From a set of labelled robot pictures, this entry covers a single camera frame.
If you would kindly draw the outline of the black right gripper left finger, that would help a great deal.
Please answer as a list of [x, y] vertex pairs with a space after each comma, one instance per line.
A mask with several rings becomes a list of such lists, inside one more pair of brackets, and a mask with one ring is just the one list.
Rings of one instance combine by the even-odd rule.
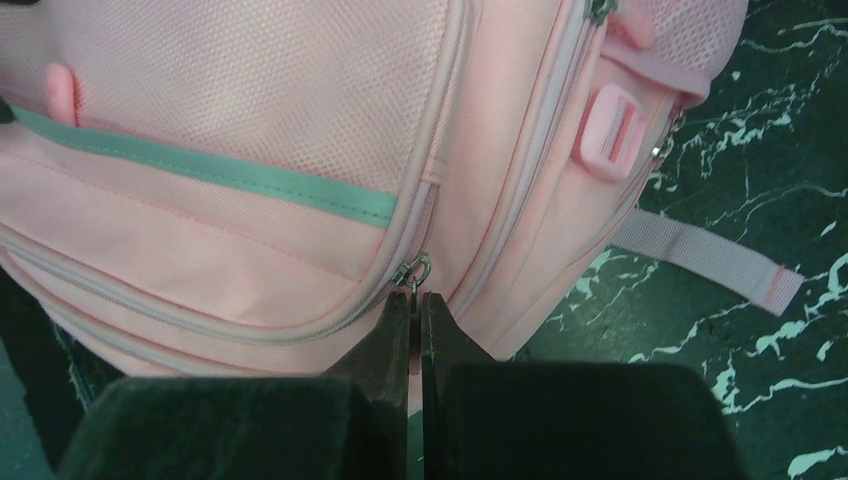
[[375, 328], [326, 372], [128, 377], [80, 424], [62, 479], [403, 479], [410, 311], [388, 296]]

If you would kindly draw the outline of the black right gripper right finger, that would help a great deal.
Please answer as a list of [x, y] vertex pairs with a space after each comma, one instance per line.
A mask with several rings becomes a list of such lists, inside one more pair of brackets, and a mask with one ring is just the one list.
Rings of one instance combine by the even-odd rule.
[[717, 400], [674, 364], [505, 362], [420, 301], [428, 479], [746, 479]]

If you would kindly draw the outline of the pink student backpack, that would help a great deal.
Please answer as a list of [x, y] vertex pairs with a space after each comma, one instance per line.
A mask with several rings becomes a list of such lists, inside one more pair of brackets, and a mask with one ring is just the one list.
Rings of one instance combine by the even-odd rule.
[[743, 1], [1, 7], [1, 264], [133, 375], [317, 373], [385, 296], [513, 355], [595, 256], [781, 314], [802, 277], [636, 208]]

